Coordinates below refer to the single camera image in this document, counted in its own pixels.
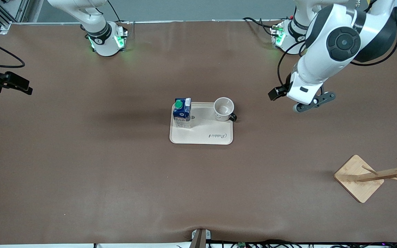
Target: black mug handle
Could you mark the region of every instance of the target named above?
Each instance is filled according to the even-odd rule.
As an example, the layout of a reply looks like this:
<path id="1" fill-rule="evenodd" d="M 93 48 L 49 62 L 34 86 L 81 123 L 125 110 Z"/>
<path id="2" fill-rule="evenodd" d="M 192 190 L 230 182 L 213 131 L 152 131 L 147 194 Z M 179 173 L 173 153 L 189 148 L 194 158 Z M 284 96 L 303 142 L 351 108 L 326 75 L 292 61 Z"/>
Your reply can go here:
<path id="1" fill-rule="evenodd" d="M 231 116 L 229 117 L 229 120 L 235 122 L 237 120 L 237 116 L 234 113 L 232 113 Z"/>

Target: table surface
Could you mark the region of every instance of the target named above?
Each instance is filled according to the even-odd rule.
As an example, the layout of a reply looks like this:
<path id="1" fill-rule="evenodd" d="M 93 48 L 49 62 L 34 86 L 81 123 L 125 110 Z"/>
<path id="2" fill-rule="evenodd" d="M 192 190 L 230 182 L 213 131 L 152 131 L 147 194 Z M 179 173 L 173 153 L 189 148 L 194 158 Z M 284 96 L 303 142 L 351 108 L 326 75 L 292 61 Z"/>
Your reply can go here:
<path id="1" fill-rule="evenodd" d="M 397 241 L 397 182 L 360 204 L 333 177 L 352 155 L 397 164 L 397 51 L 347 66 L 337 99 L 271 102 L 282 52 L 246 22 L 128 27 L 102 58 L 79 26 L 12 25 L 0 45 L 33 95 L 0 94 L 0 244 L 214 240 Z M 298 56 L 287 56 L 282 77 Z M 15 60 L 0 51 L 0 63 Z M 176 97 L 233 99 L 228 146 L 170 143 Z"/>

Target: wooden base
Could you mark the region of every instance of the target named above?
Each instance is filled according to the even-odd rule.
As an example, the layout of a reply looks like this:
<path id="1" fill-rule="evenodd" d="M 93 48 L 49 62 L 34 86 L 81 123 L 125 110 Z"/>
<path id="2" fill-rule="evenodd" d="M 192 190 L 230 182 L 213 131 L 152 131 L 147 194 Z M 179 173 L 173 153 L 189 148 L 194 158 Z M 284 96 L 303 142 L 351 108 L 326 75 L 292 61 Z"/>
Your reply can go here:
<path id="1" fill-rule="evenodd" d="M 358 155 L 353 155 L 334 175 L 335 179 L 357 201 L 365 203 L 373 193 L 384 183 L 384 179 L 369 182 L 356 182 L 356 176 L 369 173 L 362 166 L 370 168 L 370 165 Z"/>

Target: white mug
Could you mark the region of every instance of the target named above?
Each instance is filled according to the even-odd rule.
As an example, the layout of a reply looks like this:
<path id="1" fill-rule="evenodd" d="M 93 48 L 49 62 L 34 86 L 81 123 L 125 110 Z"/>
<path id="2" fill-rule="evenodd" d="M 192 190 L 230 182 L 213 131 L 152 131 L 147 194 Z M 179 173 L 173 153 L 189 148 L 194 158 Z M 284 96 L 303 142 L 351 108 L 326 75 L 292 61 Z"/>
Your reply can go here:
<path id="1" fill-rule="evenodd" d="M 214 102 L 215 119 L 218 121 L 236 121 L 234 102 L 227 97 L 221 97 Z"/>

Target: green cap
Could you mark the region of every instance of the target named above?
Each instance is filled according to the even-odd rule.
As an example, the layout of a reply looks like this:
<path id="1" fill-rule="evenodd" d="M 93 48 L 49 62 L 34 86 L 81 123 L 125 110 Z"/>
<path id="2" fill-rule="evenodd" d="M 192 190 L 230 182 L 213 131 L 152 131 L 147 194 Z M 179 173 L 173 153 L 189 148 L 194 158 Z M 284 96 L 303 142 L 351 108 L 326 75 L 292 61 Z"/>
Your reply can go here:
<path id="1" fill-rule="evenodd" d="M 181 100 L 175 101 L 174 108 L 180 109 L 180 108 L 182 108 L 182 107 L 183 107 L 183 103 L 182 103 Z"/>

